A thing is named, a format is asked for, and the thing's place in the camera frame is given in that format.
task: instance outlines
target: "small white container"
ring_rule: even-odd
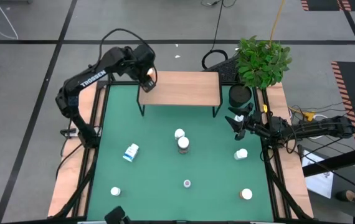
[[[181,137],[177,140],[177,146],[181,154],[186,154],[189,152],[189,139],[186,137]]]
[[[234,120],[238,121],[238,122],[241,122],[241,121],[244,120],[244,115],[241,115],[241,116],[235,115]]]
[[[184,137],[184,131],[179,128],[175,131],[175,140],[179,140],[181,137]]]
[[[184,181],[183,181],[183,186],[184,186],[185,188],[189,188],[189,187],[191,186],[191,181],[190,181],[190,180],[184,180]]]
[[[133,143],[128,149],[125,151],[122,158],[126,159],[129,162],[133,162],[133,159],[136,157],[139,150],[139,146]]]
[[[119,189],[118,187],[111,188],[111,195],[119,196],[120,194],[121,194],[121,189]]]
[[[252,198],[252,191],[250,189],[240,191],[240,198],[250,200]]]
[[[234,153],[235,160],[245,159],[247,158],[247,156],[248,156],[248,151],[246,149],[240,149]]]

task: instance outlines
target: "potted plant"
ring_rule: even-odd
[[[229,103],[240,107],[251,99],[251,87],[261,90],[279,83],[287,65],[292,62],[288,58],[289,47],[282,47],[276,42],[256,42],[255,37],[241,39],[237,49],[237,70],[239,83],[229,90]]]

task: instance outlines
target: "striped floor tape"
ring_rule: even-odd
[[[301,0],[301,4],[302,4],[303,10],[309,11],[308,0]],[[337,0],[337,4],[338,4],[340,10],[352,11],[352,7],[351,7],[348,0]]]
[[[307,0],[301,0],[301,3],[302,3],[303,10],[309,11],[308,1]]]
[[[341,10],[345,9],[345,10],[347,10],[347,11],[352,11],[352,7],[351,7],[351,5],[350,5],[350,3],[349,3],[348,0],[342,0],[342,5],[343,5],[343,6],[341,5],[341,3],[340,3],[339,0],[337,0],[337,2],[338,2],[338,5],[339,5],[339,8],[340,8]]]
[[[333,73],[337,82],[339,93],[341,94],[341,98],[344,103],[345,110],[348,113],[346,116],[352,121],[352,124],[355,127],[355,112],[352,110],[352,103],[349,99],[348,91],[346,90],[345,82],[341,75],[341,70],[339,69],[337,62],[331,62],[331,66],[333,67]]]

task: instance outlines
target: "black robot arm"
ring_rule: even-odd
[[[154,67],[155,53],[147,45],[139,45],[132,50],[130,47],[113,47],[104,54],[94,66],[90,66],[78,75],[64,82],[56,97],[61,113],[74,122],[79,130],[78,137],[84,147],[97,147],[99,137],[93,127],[87,124],[79,113],[79,93],[92,83],[106,75],[126,73],[133,80],[138,80],[145,92],[151,91],[156,82],[147,74]]]
[[[252,115],[248,115],[248,110],[249,108],[251,110],[252,106],[250,103],[243,109],[229,108],[229,110],[239,116],[243,115],[243,111],[245,112],[242,121],[236,121],[228,116],[225,117],[234,132],[237,133],[236,140],[244,138],[245,130],[247,130],[264,138],[273,147],[279,141],[288,141],[295,138],[303,139],[322,135],[350,138],[355,132],[351,121],[344,116],[335,116],[321,121],[300,123],[293,126],[280,117],[272,116],[269,122],[264,125],[261,121],[261,112],[254,111]]]

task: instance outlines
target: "gray floor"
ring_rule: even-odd
[[[22,40],[57,40],[72,0],[36,0],[33,4],[2,3],[2,8],[14,24]],[[67,40],[100,40],[109,30],[123,27],[144,39],[212,39],[219,5],[201,6],[200,0],[78,0]],[[268,39],[279,1],[238,0],[234,7],[223,8],[217,38],[237,40],[258,35]],[[351,12],[355,21],[355,12]],[[12,30],[0,13],[0,30],[12,35]],[[278,40],[355,40],[343,12],[305,12],[300,1],[288,1],[283,8],[275,39]],[[109,40],[134,39],[115,34]],[[320,107],[342,102],[331,69],[331,61],[355,62],[355,45],[289,45],[293,63],[283,80],[289,105]],[[104,50],[112,45],[105,45]],[[209,44],[154,44],[158,70],[202,70],[201,59]],[[31,117],[40,86],[44,81],[55,45],[0,44],[0,198],[11,167],[20,148]],[[234,54],[235,45],[216,45],[215,49]],[[61,116],[54,97],[62,82],[94,63],[97,45],[63,45],[49,87],[40,109],[31,140],[16,180],[3,222],[43,219],[55,183],[55,170],[60,162],[63,142],[58,133],[68,121]],[[220,55],[211,55],[206,64],[221,62]],[[333,108],[343,109],[342,105]],[[326,116],[342,114],[337,111]],[[321,144],[329,139],[315,140]],[[353,139],[342,143],[355,148]],[[310,149],[317,144],[304,140]],[[331,147],[348,152],[339,144]],[[327,156],[339,153],[330,149],[320,152]],[[311,200],[315,216],[320,220],[351,222],[352,218]]]

